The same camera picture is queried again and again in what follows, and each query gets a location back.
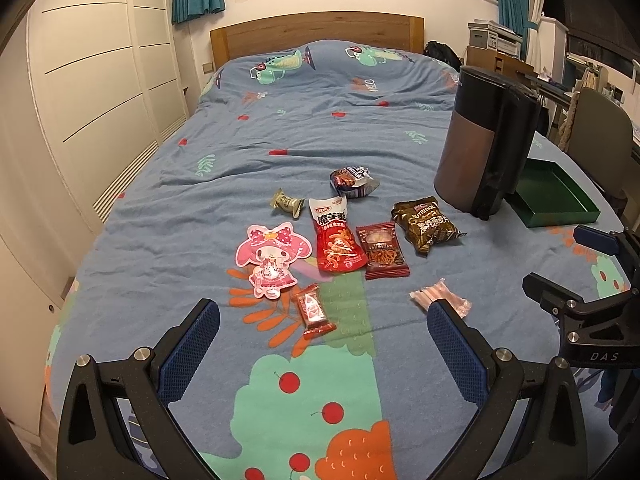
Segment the pink striped snack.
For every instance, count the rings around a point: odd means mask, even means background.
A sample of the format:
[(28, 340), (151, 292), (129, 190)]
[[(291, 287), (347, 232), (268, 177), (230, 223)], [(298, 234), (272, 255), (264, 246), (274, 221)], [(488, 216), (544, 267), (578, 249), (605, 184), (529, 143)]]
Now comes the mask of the pink striped snack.
[(409, 292), (409, 297), (424, 312), (437, 300), (446, 300), (460, 318), (465, 318), (472, 308), (472, 302), (452, 292), (443, 278), (433, 285)]

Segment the dark red cracker snack bag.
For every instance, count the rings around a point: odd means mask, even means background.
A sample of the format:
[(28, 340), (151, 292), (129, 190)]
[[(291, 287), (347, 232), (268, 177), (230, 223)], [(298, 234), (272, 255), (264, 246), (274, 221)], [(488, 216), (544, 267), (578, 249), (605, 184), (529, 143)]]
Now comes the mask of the dark red cracker snack bag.
[(393, 222), (357, 226), (360, 245), (367, 255), (366, 279), (406, 278), (410, 269), (396, 235)]

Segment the small red candy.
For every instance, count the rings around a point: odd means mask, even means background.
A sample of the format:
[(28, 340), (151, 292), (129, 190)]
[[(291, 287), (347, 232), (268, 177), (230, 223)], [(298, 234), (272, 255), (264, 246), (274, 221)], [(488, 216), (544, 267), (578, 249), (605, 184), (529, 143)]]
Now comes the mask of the small red candy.
[(336, 330), (336, 324), (326, 315), (317, 283), (301, 289), (293, 296), (293, 299), (304, 324), (303, 338), (305, 340), (318, 338)]

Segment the pink My Melody snack bag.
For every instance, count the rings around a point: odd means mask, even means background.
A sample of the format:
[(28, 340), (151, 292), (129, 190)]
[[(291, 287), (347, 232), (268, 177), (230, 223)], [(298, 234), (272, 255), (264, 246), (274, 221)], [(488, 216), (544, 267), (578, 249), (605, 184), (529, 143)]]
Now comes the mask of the pink My Melody snack bag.
[(256, 299), (277, 300), (285, 289), (297, 284), (290, 265), (312, 254), (311, 242), (294, 231), (291, 222), (282, 222), (274, 228), (251, 224), (246, 240), (236, 248), (237, 266), (253, 266), (247, 281), (253, 286)]

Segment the green rectangular tray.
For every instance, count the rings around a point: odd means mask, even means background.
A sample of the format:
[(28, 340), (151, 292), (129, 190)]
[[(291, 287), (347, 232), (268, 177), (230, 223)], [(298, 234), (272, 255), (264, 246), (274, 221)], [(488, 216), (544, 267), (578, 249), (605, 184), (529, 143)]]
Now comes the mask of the green rectangular tray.
[(529, 229), (594, 223), (601, 213), (560, 165), (533, 158), (526, 160), (506, 202)]

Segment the grey chair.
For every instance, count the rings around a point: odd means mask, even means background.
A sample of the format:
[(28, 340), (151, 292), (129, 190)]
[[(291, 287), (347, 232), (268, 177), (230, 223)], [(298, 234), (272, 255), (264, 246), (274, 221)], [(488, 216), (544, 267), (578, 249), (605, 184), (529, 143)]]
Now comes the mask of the grey chair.
[(608, 200), (624, 202), (634, 134), (627, 113), (602, 93), (579, 93), (567, 154)]

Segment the black brown cylindrical appliance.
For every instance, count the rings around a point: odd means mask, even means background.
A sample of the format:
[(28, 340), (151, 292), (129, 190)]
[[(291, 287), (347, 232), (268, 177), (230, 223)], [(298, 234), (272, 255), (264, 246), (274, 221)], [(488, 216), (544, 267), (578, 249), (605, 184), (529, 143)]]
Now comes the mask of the black brown cylindrical appliance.
[(495, 214), (518, 185), (540, 109), (525, 84), (462, 66), (434, 179), (438, 196), (475, 218)]

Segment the brown oat snack bag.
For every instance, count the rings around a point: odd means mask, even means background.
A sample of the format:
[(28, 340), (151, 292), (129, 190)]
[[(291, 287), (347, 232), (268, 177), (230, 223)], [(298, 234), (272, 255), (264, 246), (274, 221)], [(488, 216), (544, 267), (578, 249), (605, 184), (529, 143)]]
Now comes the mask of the brown oat snack bag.
[(434, 245), (464, 236), (440, 210), (435, 196), (396, 203), (392, 219), (401, 227), (408, 242), (419, 255), (426, 256)]

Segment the wooden drawer cabinet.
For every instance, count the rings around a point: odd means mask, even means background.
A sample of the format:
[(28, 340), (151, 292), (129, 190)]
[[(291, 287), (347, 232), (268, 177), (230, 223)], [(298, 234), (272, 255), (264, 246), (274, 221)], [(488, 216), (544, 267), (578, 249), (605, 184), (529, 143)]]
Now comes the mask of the wooden drawer cabinet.
[(465, 64), (519, 80), (525, 76), (536, 77), (533, 66), (522, 62), (519, 58), (503, 54), (496, 50), (468, 47)]

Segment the white printer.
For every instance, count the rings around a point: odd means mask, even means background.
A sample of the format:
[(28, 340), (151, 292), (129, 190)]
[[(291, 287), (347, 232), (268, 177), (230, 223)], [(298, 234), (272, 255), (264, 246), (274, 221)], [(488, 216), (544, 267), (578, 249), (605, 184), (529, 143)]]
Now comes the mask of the white printer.
[(523, 37), (494, 21), (474, 20), (469, 22), (469, 46), (496, 50), (512, 58), (520, 58)]

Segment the black backpack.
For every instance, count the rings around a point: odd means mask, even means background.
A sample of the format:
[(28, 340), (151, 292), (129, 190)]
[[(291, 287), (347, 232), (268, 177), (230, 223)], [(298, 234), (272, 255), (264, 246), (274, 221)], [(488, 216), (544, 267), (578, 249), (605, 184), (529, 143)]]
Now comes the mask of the black backpack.
[(442, 44), (435, 40), (431, 40), (425, 45), (423, 54), (429, 58), (434, 58), (437, 61), (449, 65), (457, 72), (460, 70), (462, 65), (457, 53), (454, 52), (448, 44)]

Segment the red spicy strip snack bag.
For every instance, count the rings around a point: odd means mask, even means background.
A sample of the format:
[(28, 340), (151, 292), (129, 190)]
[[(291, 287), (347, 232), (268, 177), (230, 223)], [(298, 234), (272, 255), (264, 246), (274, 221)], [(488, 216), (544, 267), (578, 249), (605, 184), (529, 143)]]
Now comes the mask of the red spicy strip snack bag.
[(316, 231), (319, 269), (344, 273), (363, 268), (368, 257), (348, 227), (346, 198), (311, 198), (308, 205)]

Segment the blue patterned bed quilt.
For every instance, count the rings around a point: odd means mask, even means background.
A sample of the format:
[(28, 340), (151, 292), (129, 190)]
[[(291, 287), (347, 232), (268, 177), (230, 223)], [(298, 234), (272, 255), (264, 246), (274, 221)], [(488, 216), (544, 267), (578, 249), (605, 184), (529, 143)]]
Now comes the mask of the blue patterned bed quilt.
[(434, 192), (458, 76), (423, 55), (319, 41), (238, 58), (196, 113), (162, 146), (114, 207), (50, 345), (48, 393), (62, 408), (78, 356), (119, 360), (154, 344), (203, 298), (221, 324), (182, 399), (178, 424), (225, 479), (422, 479), (474, 413), (411, 300), (444, 282), (469, 300), (469, 322), (492, 344), (548, 362), (552, 317), (523, 292), (536, 272), (586, 299), (625, 290), (617, 262), (576, 245), (569, 228), (524, 226), (509, 206), (487, 221), (445, 208), (458, 240), (420, 256), (410, 273), (369, 281), (299, 259), (335, 330), (305, 340), (291, 293), (256, 297), (235, 253), (249, 226), (288, 215), (275, 192), (332, 195), (332, 171), (363, 166), (378, 189), (348, 205), (351, 228), (385, 222), (393, 206)]

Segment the white wardrobe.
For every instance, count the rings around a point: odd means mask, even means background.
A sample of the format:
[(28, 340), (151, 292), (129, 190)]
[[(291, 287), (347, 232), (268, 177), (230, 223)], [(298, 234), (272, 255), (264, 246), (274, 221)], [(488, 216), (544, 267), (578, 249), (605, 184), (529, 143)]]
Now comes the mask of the white wardrobe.
[(2, 51), (1, 408), (32, 442), (67, 284), (188, 116), (167, 6), (35, 0)]

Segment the wooden headboard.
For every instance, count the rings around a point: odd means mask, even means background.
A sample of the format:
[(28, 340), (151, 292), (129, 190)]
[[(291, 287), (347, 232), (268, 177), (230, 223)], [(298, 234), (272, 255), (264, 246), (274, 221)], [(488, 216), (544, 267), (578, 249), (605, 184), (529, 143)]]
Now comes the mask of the wooden headboard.
[(216, 68), (235, 58), (335, 39), (421, 53), (426, 45), (420, 16), (363, 11), (323, 11), (258, 18), (209, 32)]

